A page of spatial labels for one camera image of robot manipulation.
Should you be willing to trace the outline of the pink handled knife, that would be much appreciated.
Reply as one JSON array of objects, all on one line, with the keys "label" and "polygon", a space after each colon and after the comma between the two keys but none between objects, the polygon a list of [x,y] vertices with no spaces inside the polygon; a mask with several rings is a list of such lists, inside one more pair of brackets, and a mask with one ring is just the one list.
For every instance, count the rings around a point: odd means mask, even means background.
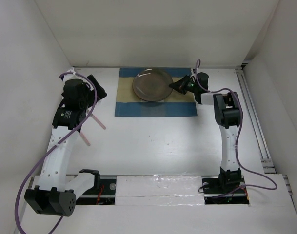
[{"label": "pink handled knife", "polygon": [[90,117],[104,130],[106,130],[106,126],[94,115],[91,114]]}]

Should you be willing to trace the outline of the blue beige cloth placemat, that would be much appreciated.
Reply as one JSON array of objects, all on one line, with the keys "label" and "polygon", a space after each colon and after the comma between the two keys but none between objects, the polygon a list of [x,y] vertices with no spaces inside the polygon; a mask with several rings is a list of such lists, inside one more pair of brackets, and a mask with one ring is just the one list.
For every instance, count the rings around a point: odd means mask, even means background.
[{"label": "blue beige cloth placemat", "polygon": [[120,68],[116,95],[116,117],[196,117],[197,107],[194,95],[182,95],[173,91],[160,102],[146,102],[133,91],[133,80],[136,75],[151,68]]}]

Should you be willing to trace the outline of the dark olive round plate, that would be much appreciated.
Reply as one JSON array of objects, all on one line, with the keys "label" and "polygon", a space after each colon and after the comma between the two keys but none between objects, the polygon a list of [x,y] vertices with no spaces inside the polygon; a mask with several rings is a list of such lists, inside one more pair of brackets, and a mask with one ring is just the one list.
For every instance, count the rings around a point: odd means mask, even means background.
[{"label": "dark olive round plate", "polygon": [[135,95],[146,102],[160,102],[169,97],[173,83],[172,77],[165,71],[157,68],[146,69],[137,74],[132,83]]}]

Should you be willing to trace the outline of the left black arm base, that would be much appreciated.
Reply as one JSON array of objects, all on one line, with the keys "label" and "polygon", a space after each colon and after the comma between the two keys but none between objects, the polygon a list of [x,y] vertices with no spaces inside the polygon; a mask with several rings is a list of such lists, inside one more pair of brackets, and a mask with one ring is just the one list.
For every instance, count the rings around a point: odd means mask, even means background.
[{"label": "left black arm base", "polygon": [[101,175],[100,187],[91,188],[77,199],[76,205],[114,205],[116,198],[117,177]]}]

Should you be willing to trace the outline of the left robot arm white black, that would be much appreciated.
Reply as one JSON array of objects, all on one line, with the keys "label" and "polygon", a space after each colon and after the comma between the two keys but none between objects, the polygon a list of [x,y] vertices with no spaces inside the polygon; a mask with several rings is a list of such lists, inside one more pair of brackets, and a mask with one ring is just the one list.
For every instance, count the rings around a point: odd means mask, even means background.
[{"label": "left robot arm white black", "polygon": [[62,75],[62,100],[53,118],[49,155],[44,159],[41,174],[33,189],[27,189],[26,202],[38,214],[69,217],[77,199],[86,191],[96,193],[101,188],[97,170],[82,169],[71,181],[66,172],[74,144],[81,132],[87,111],[105,98],[107,93],[93,75],[86,80]]}]

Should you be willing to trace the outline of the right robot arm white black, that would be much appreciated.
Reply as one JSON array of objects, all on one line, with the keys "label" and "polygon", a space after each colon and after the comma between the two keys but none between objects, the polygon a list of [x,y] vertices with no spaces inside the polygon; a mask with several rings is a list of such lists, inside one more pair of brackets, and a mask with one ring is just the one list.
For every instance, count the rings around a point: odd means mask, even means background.
[{"label": "right robot arm white black", "polygon": [[215,121],[221,133],[222,160],[218,178],[204,178],[201,189],[207,194],[222,194],[239,187],[242,180],[242,172],[236,158],[242,110],[236,92],[229,88],[209,91],[208,81],[208,74],[200,72],[191,76],[185,75],[179,81],[169,84],[169,87],[180,94],[193,93],[198,104],[214,108]]}]

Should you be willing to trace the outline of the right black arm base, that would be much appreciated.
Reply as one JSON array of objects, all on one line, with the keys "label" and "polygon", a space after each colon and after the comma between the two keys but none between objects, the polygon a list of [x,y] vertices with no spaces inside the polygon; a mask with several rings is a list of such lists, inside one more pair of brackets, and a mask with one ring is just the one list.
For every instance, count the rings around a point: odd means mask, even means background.
[{"label": "right black arm base", "polygon": [[243,182],[222,188],[216,176],[204,176],[198,192],[204,196],[205,205],[248,205],[249,197]]}]

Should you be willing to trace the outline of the pink handled fork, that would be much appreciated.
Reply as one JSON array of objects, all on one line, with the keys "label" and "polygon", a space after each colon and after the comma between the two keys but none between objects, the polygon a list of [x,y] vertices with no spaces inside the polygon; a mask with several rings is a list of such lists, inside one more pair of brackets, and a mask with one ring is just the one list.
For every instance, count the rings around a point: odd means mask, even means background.
[{"label": "pink handled fork", "polygon": [[91,145],[90,142],[88,141],[88,139],[86,138],[86,136],[84,135],[84,133],[82,131],[79,133],[79,135],[80,135],[80,137],[82,138],[82,140],[85,142],[85,144],[87,146],[90,146]]}]

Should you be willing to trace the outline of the aluminium rail right side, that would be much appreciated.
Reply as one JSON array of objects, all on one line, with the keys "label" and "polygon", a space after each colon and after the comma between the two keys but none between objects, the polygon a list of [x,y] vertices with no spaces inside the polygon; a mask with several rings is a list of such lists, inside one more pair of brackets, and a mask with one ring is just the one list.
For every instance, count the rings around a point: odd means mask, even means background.
[{"label": "aluminium rail right side", "polygon": [[245,78],[245,74],[243,70],[245,65],[246,64],[236,67],[235,71],[236,71],[238,82],[241,88],[243,99],[248,111],[248,115],[256,135],[256,139],[257,139],[257,143],[260,151],[261,163],[265,174],[276,174],[277,172],[273,164],[273,161],[267,146],[267,142],[265,140],[265,137],[256,113],[256,109],[253,104],[253,100],[248,88],[248,83]]}]

